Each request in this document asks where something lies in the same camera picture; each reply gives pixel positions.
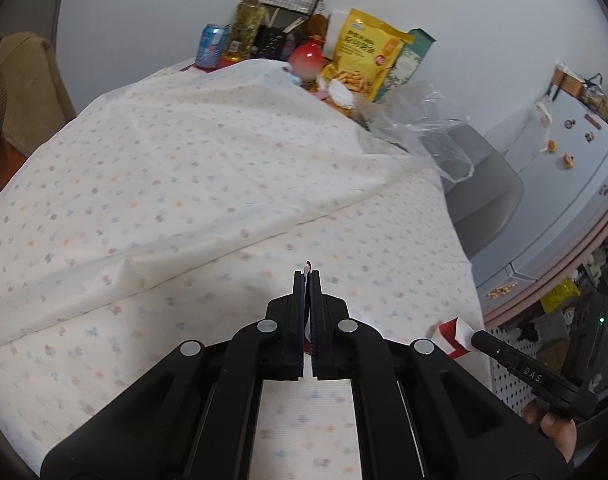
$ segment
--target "red vase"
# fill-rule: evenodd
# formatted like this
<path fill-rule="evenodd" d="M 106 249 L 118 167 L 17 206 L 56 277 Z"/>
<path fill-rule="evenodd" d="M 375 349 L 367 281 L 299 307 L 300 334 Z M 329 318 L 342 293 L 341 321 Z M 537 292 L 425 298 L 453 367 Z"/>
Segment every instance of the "red vase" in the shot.
<path fill-rule="evenodd" d="M 289 56 L 289 63 L 293 73 L 302 81 L 315 81 L 324 68 L 322 44 L 324 40 L 319 36 L 311 36 L 306 43 L 302 43 Z"/>

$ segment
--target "white pegboard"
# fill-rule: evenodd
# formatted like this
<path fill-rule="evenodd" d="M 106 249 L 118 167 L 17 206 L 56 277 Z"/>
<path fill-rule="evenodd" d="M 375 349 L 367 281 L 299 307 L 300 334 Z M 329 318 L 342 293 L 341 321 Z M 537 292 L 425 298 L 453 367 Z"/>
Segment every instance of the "white pegboard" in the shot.
<path fill-rule="evenodd" d="M 527 356 L 534 359 L 537 358 L 537 353 L 540 350 L 540 343 L 533 343 L 526 339 L 517 341 L 519 330 L 505 332 L 499 328 L 492 328 L 488 333 L 501 339 L 520 352 L 525 353 Z M 521 413 L 522 408 L 535 398 L 530 392 L 530 386 L 510 374 L 506 368 L 492 359 L 491 370 L 493 373 L 495 395 L 502 399 L 515 413 Z"/>

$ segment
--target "floral pattern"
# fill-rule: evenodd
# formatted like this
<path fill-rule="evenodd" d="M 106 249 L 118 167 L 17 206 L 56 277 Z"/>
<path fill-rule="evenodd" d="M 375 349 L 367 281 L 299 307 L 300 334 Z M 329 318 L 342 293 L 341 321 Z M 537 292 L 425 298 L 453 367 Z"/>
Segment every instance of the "floral pattern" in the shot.
<path fill-rule="evenodd" d="M 99 98 L 0 196 L 2 431 L 38 471 L 182 341 L 263 318 L 307 260 L 387 338 L 482 327 L 436 173 L 279 63 L 165 70 Z M 485 359 L 464 364 L 488 383 Z M 313 474 L 360 478 L 350 385 L 265 384 L 251 478 Z"/>

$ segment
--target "cooking oil bottle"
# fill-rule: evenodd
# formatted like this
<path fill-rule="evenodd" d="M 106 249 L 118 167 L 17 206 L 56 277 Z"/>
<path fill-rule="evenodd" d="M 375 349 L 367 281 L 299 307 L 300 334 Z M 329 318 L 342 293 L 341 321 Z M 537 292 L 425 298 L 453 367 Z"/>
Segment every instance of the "cooking oil bottle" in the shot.
<path fill-rule="evenodd" d="M 266 15 L 266 7 L 260 0 L 244 0 L 235 13 L 228 44 L 223 58 L 230 62 L 244 61 L 251 54 L 257 30 Z"/>

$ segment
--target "human hand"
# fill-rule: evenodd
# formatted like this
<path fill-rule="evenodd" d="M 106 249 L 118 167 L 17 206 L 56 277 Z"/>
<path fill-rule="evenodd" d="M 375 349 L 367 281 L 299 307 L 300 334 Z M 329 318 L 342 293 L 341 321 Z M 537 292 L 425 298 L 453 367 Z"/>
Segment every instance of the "human hand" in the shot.
<path fill-rule="evenodd" d="M 533 424 L 540 417 L 536 401 L 532 400 L 522 410 L 522 418 L 529 424 Z M 577 427 L 574 420 L 569 420 L 553 413 L 546 413 L 540 421 L 543 433 L 553 440 L 564 458 L 571 460 L 577 443 Z"/>

